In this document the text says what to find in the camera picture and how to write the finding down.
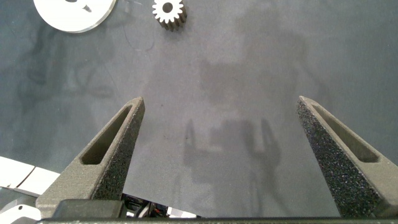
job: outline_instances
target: white pulley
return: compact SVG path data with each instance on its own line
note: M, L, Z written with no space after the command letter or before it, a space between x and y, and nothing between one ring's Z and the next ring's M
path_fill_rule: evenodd
M116 0L34 0L37 12L50 26L70 33L88 31L102 23Z

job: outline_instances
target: small metal gear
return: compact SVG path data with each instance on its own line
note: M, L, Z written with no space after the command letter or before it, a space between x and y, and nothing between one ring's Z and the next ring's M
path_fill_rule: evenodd
M178 30L187 20L187 11L182 0L155 0L153 14L159 24L167 30Z

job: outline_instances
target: dark gray table surface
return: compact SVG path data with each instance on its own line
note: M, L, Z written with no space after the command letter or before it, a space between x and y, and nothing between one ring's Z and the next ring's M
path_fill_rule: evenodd
M398 1L119 0L83 34L0 2L0 156L61 172L128 100L146 114L125 193L205 217L338 211L297 115L318 101L398 163Z

